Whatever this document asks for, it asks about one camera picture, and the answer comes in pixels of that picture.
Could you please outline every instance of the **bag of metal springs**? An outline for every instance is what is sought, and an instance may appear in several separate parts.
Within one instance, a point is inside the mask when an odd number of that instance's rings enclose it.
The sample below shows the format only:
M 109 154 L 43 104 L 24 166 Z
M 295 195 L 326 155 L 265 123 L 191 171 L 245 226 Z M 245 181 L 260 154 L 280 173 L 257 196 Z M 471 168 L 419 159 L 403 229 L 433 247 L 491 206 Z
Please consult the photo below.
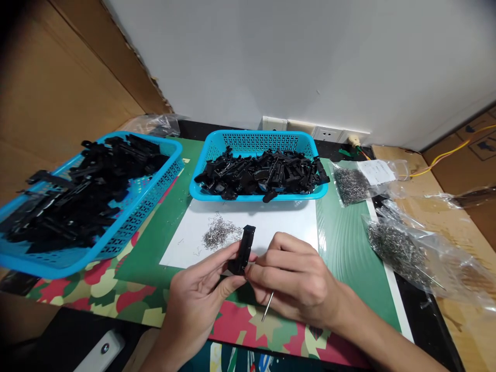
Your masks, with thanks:
M 343 208 L 377 195 L 402 197 L 401 187 L 396 185 L 396 181 L 409 177 L 404 160 L 341 161 L 331 164 L 332 177 Z
M 472 255 L 442 236 L 391 217 L 362 218 L 374 252 L 412 285 L 436 297 L 479 305 L 496 316 L 488 294 L 496 291 L 496 279 Z

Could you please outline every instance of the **metal pin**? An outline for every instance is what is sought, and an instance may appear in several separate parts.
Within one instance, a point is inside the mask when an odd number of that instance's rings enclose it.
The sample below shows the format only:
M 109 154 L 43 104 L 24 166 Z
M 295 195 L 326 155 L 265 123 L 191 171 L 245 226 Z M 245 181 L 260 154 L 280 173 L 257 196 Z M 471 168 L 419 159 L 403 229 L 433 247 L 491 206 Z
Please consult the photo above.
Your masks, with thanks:
M 431 279 L 434 283 L 436 283 L 438 286 L 440 286 L 442 289 L 446 290 L 446 288 L 444 288 L 441 284 L 439 284 L 437 281 L 434 280 L 434 278 L 432 278 L 431 276 L 427 275 L 424 271 L 422 271 L 422 269 L 420 267 L 418 267 L 417 265 L 415 265 L 415 267 L 422 273 L 424 274 L 426 277 L 428 277 L 429 279 Z
M 267 310 L 269 309 L 270 302 L 272 301 L 272 296 L 274 296 L 274 291 L 270 294 L 269 302 L 267 302 L 267 307 L 265 308 L 265 313 L 262 316 L 262 321 L 265 320 L 265 315 L 267 315 Z

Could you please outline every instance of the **power plug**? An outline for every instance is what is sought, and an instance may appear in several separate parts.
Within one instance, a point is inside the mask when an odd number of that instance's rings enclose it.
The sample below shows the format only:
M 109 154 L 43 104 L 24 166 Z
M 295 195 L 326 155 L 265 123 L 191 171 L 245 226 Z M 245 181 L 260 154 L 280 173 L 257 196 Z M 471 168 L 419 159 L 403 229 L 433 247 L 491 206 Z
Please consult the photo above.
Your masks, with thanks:
M 348 142 L 355 148 L 356 146 L 360 146 L 360 139 L 356 134 L 351 134 L 348 136 Z

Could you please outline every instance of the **right hand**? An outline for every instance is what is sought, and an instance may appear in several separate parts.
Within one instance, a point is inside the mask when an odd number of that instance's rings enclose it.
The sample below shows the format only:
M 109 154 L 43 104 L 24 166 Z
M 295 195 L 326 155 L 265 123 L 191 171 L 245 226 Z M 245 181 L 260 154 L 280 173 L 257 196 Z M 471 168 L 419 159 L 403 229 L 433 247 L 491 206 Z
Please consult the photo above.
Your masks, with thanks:
M 333 277 L 317 251 L 308 243 L 277 232 L 267 252 L 246 268 L 246 278 L 261 305 L 282 316 L 338 332 L 349 317 L 356 295 Z

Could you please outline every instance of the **left hand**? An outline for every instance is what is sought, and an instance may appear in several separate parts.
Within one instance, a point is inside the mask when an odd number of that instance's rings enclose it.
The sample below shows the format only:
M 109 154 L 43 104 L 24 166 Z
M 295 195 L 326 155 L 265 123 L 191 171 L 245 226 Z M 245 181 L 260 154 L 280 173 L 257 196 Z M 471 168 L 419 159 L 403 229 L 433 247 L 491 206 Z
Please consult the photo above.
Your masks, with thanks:
M 236 258 L 239 247 L 239 241 L 233 243 L 173 277 L 159 338 L 141 371 L 157 367 L 176 371 L 200 351 L 222 303 L 246 283 L 244 276 L 233 275 L 217 285 L 227 270 L 227 262 Z M 250 255 L 251 262 L 256 258 L 254 253 Z

